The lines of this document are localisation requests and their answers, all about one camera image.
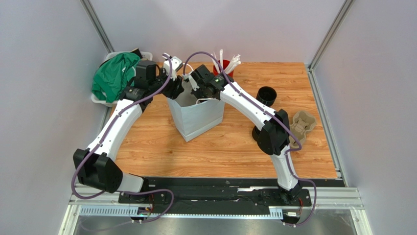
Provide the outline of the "white paper bag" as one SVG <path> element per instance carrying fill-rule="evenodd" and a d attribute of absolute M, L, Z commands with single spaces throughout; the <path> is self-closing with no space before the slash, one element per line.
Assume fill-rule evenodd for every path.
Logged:
<path fill-rule="evenodd" d="M 167 102 L 178 132 L 189 142 L 223 121 L 225 102 L 196 98 L 191 82 L 183 81 L 182 87 L 185 91 Z"/>

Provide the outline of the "stack of black cups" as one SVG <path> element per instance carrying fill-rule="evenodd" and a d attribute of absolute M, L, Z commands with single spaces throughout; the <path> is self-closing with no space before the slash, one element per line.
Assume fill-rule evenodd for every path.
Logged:
<path fill-rule="evenodd" d="M 266 105 L 267 107 L 271 107 L 274 104 L 276 98 L 276 90 L 269 86 L 261 87 L 256 95 L 256 100 Z"/>

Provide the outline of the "stack of black lids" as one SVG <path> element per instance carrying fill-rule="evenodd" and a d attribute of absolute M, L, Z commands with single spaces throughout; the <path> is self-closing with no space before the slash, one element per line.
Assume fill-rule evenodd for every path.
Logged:
<path fill-rule="evenodd" d="M 254 126 L 252 129 L 252 138 L 254 139 L 254 141 L 258 141 L 259 135 L 260 135 L 260 130 L 256 126 Z"/>

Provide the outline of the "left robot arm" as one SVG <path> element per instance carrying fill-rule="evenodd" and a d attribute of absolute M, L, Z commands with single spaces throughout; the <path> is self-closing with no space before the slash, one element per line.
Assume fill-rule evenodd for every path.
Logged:
<path fill-rule="evenodd" d="M 116 165 L 119 148 L 136 120 L 143 114 L 153 97 L 163 94 L 177 98 L 184 91 L 182 77 L 177 72 L 183 62 L 176 56 L 168 57 L 162 67 L 151 60 L 139 61 L 135 75 L 121 92 L 116 108 L 95 140 L 86 149 L 77 149 L 73 155 L 76 171 L 71 179 L 73 195 L 90 199 L 76 192 L 75 182 L 98 189 L 101 195 L 125 193 L 142 195 L 148 184 L 143 177 L 123 172 Z"/>

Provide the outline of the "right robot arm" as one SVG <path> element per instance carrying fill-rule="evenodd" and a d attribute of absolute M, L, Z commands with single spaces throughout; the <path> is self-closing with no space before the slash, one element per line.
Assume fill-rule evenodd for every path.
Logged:
<path fill-rule="evenodd" d="M 271 157 L 277 173 L 280 198 L 290 204 L 296 202 L 302 189 L 295 175 L 290 154 L 288 114 L 276 111 L 244 91 L 230 76 L 214 75 L 201 65 L 189 76 L 194 82 L 191 93 L 197 98 L 214 98 L 223 101 L 246 116 L 258 130 L 257 145 Z"/>

